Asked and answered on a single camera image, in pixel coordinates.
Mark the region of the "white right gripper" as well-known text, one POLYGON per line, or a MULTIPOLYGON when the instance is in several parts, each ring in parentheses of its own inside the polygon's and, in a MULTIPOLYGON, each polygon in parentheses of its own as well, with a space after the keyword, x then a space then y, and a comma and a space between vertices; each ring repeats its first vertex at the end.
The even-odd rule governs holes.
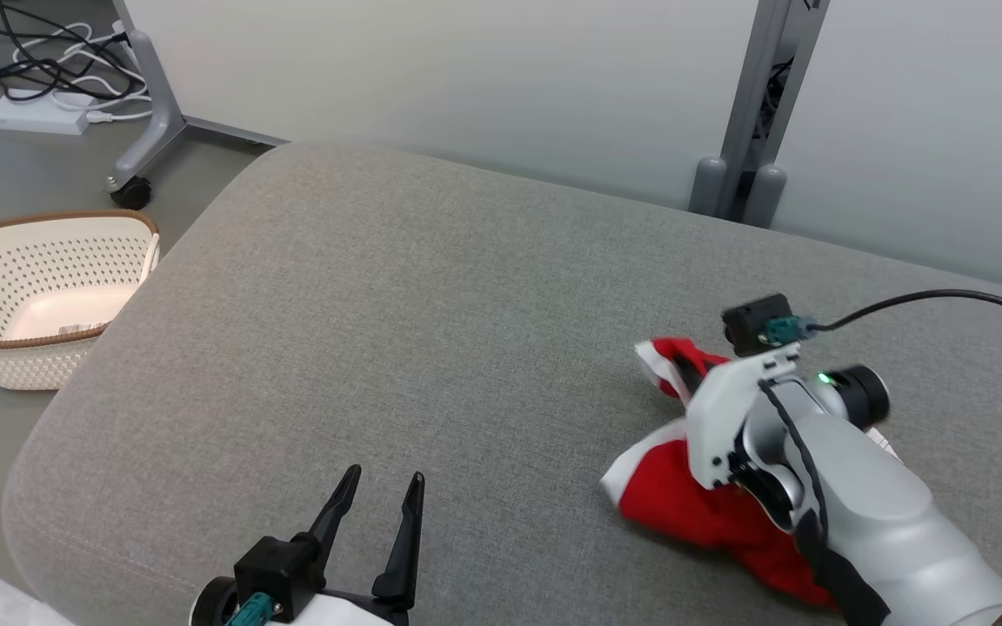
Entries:
POLYGON ((786 466, 785 426, 759 387, 791 376, 802 345, 791 343, 756 356, 732 359, 712 369, 711 354, 673 357, 685 392, 685 440, 689 469, 704 489, 734 480, 731 453, 748 459, 749 467, 775 470, 786 466))

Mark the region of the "cream perforated laundry basket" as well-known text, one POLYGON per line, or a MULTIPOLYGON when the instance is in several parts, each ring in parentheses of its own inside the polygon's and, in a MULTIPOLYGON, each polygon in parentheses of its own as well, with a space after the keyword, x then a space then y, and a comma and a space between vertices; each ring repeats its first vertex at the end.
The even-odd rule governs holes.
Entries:
POLYGON ((0 221, 0 388, 61 389, 162 257, 128 210, 0 221))

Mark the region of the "grey metal partition post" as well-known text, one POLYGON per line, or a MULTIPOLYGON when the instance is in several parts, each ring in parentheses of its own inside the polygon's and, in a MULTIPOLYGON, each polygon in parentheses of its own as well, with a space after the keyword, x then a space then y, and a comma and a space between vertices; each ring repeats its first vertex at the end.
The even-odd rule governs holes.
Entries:
POLYGON ((741 222, 757 170, 777 163, 832 0, 752 0, 755 16, 723 147, 721 219, 741 222))

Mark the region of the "grey cylindrical post foot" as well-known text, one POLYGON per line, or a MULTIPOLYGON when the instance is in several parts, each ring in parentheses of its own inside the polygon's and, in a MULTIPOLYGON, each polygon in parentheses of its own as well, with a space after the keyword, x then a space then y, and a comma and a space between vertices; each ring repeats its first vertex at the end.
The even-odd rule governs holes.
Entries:
POLYGON ((759 229, 770 229, 786 182, 786 171, 775 163, 760 167, 752 181, 741 222, 759 229))
POLYGON ((727 162, 719 156, 701 158, 697 163, 691 198, 687 210, 691 213, 723 217, 723 189, 728 174, 727 162))

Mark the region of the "grey metal stand leg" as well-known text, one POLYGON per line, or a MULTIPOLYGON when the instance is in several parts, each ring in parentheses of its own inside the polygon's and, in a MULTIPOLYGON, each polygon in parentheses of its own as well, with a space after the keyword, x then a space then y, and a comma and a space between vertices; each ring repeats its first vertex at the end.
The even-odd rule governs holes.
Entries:
POLYGON ((129 12, 127 0, 112 0, 124 33, 128 36, 130 47, 134 50, 137 67, 144 83, 150 88, 151 114, 150 121, 142 130, 142 134, 114 162, 114 167, 106 177, 104 190, 114 193, 127 186, 132 178, 142 175, 152 160, 162 155, 168 146, 188 127, 196 130, 217 132, 227 137, 240 138, 256 145, 279 146, 286 143, 285 139, 258 134, 248 130, 226 126, 226 124, 210 122, 195 117, 186 117, 177 102, 174 91, 164 74, 162 60, 157 55, 154 43, 146 32, 134 24, 129 12))

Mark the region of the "red shorts white waistband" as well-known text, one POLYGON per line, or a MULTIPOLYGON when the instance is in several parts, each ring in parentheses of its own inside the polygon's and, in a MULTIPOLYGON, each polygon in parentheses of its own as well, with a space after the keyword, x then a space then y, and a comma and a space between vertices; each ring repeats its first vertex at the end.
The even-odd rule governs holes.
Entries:
MULTIPOLYGON (((635 346, 645 374, 664 395, 684 408, 689 399, 673 357, 709 354, 687 337, 657 337, 635 346)), ((729 361, 711 354, 712 369, 729 361)), ((819 383, 838 392, 848 420, 880 448, 898 459, 875 429, 890 400, 883 382, 867 366, 819 374, 819 383)), ((819 609, 837 609, 850 623, 879 626, 890 615, 886 603, 858 577, 854 567, 825 548, 818 522, 803 524, 795 535, 777 527, 749 489, 724 484, 704 489, 689 469, 685 418, 649 433, 613 461, 600 479, 621 516, 693 547, 726 552, 764 586, 819 609)))

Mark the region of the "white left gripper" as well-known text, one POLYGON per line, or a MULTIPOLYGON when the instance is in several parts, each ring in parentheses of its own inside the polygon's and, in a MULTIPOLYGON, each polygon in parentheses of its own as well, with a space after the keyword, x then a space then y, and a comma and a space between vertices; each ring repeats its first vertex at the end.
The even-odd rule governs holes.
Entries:
MULTIPOLYGON (((296 535, 296 543, 306 543, 313 550, 311 566, 326 566, 361 475, 359 464, 347 468, 310 529, 296 535)), ((372 596, 326 589, 302 597, 303 608, 296 609, 290 621, 283 613, 274 615, 271 626, 412 626, 407 610, 415 605, 418 586, 425 486, 425 476, 414 472, 402 502, 397 537, 385 570, 374 580, 372 596)))

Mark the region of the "white power strip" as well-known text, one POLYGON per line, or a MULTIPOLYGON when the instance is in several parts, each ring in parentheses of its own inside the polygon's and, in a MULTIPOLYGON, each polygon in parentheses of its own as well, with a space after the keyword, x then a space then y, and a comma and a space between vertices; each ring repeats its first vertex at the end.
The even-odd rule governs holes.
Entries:
POLYGON ((87 112, 97 100, 83 94, 51 92, 27 102, 0 98, 0 130, 80 136, 89 126, 87 112))

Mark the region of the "black castor wheel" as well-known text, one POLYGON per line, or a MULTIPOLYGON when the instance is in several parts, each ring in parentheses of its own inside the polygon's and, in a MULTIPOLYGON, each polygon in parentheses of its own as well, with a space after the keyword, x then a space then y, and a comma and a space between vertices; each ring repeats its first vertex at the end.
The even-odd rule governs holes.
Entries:
POLYGON ((113 190, 109 197, 119 209, 140 211, 150 205, 154 198, 154 189, 148 179, 134 176, 120 189, 113 190))

